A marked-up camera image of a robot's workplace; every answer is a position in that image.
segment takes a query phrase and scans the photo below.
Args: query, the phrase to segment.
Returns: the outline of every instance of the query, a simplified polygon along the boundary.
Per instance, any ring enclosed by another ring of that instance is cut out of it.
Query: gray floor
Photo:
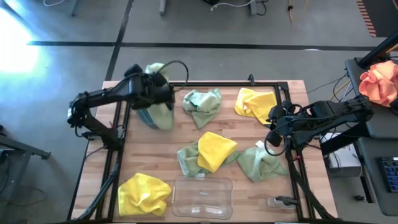
[[[128,0],[82,0],[77,17],[70,17],[72,1],[44,7],[41,0],[7,1],[29,28],[4,26],[0,18],[0,124],[9,136],[52,151],[49,160],[33,158],[23,186],[44,190],[48,199],[30,207],[9,205],[3,222],[28,219],[29,223],[61,222],[67,217],[87,142],[75,137],[66,122],[68,102],[77,93],[101,87],[112,56],[112,47],[25,46],[17,40],[115,42]],[[294,1],[300,17],[304,0]],[[290,24],[287,1],[270,0],[264,17],[249,17],[246,8],[210,7],[197,0],[169,0],[167,14],[159,16],[159,1],[135,0],[124,42],[185,42],[277,45],[375,46],[382,38],[368,34],[355,0],[310,1],[308,12]],[[344,61],[366,52],[157,49],[123,47],[112,80],[119,80],[134,63],[183,60],[192,80],[256,79],[305,80],[307,90],[345,74]],[[183,70],[170,68],[172,80],[184,79]],[[333,85],[309,95],[326,100]],[[330,179],[339,217],[373,223],[397,223],[385,217],[376,204],[358,203],[359,179]],[[36,194],[19,189],[18,202]]]

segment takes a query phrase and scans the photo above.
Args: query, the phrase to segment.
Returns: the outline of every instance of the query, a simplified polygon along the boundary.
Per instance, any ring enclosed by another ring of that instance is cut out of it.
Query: transparent plastic tray
[[[217,218],[232,215],[232,182],[227,178],[178,176],[173,189],[173,214]]]

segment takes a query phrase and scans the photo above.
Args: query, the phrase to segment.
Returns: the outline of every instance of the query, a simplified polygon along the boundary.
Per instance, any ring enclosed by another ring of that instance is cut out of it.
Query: wooden tabletop
[[[288,80],[290,97],[293,103],[307,105],[308,98],[302,80]],[[104,87],[115,86],[117,82],[104,82]],[[265,128],[256,118],[237,115],[234,104],[240,87],[218,87],[223,96],[221,111],[204,128],[198,130],[192,117],[182,109],[183,97],[192,89],[208,92],[217,86],[191,88],[176,93],[174,128],[172,131],[151,129],[140,121],[136,113],[131,111],[127,128],[126,144],[124,146],[123,163],[119,178],[119,185],[130,179],[136,172],[151,175],[174,186],[174,180],[182,175],[177,160],[177,151],[182,147],[197,141],[205,132],[222,135],[238,143],[238,152],[254,147],[258,140],[264,140],[269,129]],[[274,91],[273,87],[255,86],[251,89],[267,92]],[[109,126],[113,120],[116,104],[100,106],[96,118]],[[87,153],[102,146],[101,141],[89,144]],[[321,204],[330,214],[337,217],[335,202],[326,173],[322,153],[319,149],[308,147],[303,151],[305,165],[310,182],[310,188]],[[72,218],[81,215],[92,202],[101,187],[106,150],[91,155],[85,161],[81,179],[73,208]],[[283,166],[288,170],[284,156],[279,157]],[[118,201],[114,211],[114,222],[293,222],[297,221],[295,210],[281,210],[267,205],[267,199],[278,195],[292,196],[290,177],[277,177],[268,181],[253,183],[241,170],[237,162],[220,167],[214,174],[207,177],[226,177],[233,183],[233,214],[229,220],[207,218],[176,217],[172,213],[172,197],[167,202],[167,209],[162,217],[153,214],[121,217]],[[110,190],[105,198],[104,216],[108,212]],[[302,207],[307,214],[303,192],[300,191]]]

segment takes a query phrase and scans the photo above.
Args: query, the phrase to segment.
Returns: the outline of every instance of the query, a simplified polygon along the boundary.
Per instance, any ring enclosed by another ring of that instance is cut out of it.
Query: green cloth
[[[193,144],[185,146],[184,148],[178,150],[177,157],[180,162],[182,173],[186,176],[195,176],[199,173],[207,174],[210,171],[198,166],[198,141],[195,141]],[[236,160],[239,154],[234,151],[231,155],[229,155],[221,166],[228,165]]]
[[[287,175],[278,157],[269,155],[264,148],[251,147],[246,149],[236,160],[243,172],[253,182],[269,180],[279,175]]]
[[[148,65],[145,73],[154,74],[163,67],[162,63],[153,63]],[[162,70],[162,75],[167,81],[169,78],[166,76],[167,70]],[[146,125],[154,129],[161,129],[170,131],[174,126],[174,110],[170,110],[165,103],[153,104],[146,109],[136,110],[136,113]]]
[[[208,93],[192,90],[184,97],[182,108],[192,115],[197,127],[202,128],[220,112],[221,99],[221,93],[217,88]]]

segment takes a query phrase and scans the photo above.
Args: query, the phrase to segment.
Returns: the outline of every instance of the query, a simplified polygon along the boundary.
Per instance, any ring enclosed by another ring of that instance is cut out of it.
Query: yellow cloth
[[[142,215],[152,212],[161,216],[167,206],[164,200],[171,191],[170,186],[162,180],[136,173],[119,187],[119,214]]]
[[[198,166],[216,172],[238,144],[218,134],[206,132],[198,141]]]
[[[235,112],[242,116],[257,118],[261,124],[267,122],[269,111],[276,105],[273,92],[258,93],[254,90],[241,88],[235,103]]]

